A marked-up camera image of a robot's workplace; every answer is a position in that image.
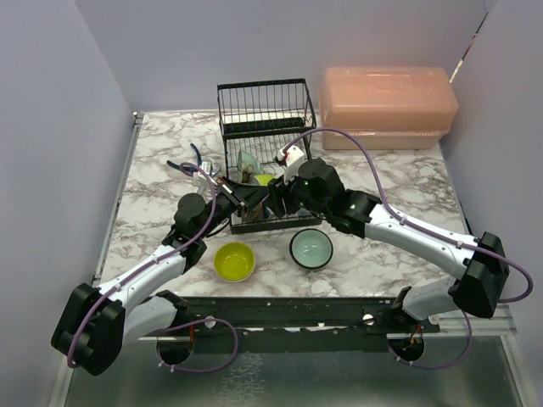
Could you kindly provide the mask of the mint green floral bowl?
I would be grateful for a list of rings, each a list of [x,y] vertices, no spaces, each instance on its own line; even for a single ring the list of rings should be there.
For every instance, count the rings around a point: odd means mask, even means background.
[[[237,156],[238,181],[243,184],[253,184],[258,175],[263,174],[260,162],[251,153],[238,151]]]

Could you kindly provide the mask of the beige floral bowl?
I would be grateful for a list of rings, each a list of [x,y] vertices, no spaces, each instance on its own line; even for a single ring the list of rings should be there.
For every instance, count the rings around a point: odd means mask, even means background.
[[[264,220],[264,210],[261,204],[257,205],[253,209],[248,209],[242,215],[244,222],[256,222]]]

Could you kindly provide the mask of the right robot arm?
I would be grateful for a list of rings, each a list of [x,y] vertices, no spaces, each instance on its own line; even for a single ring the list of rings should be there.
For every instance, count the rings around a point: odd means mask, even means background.
[[[305,161],[289,181],[278,178],[268,188],[266,206],[279,217],[305,209],[337,231],[390,244],[446,273],[440,281],[400,291],[389,312],[396,330],[408,332],[419,321],[456,309],[479,318],[494,315],[509,276],[499,237],[457,234],[388,211],[381,198],[345,188],[322,159]]]

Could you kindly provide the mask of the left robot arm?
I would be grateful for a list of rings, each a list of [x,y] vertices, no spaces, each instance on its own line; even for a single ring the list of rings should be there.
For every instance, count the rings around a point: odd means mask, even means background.
[[[124,344],[162,329],[171,335],[185,329],[187,313],[156,289],[199,262],[207,249],[204,239],[226,218],[268,196],[267,187],[225,177],[210,186],[210,200],[196,192],[179,199],[171,229],[139,265],[96,287],[82,283],[72,291],[51,339],[69,368],[97,376]]]

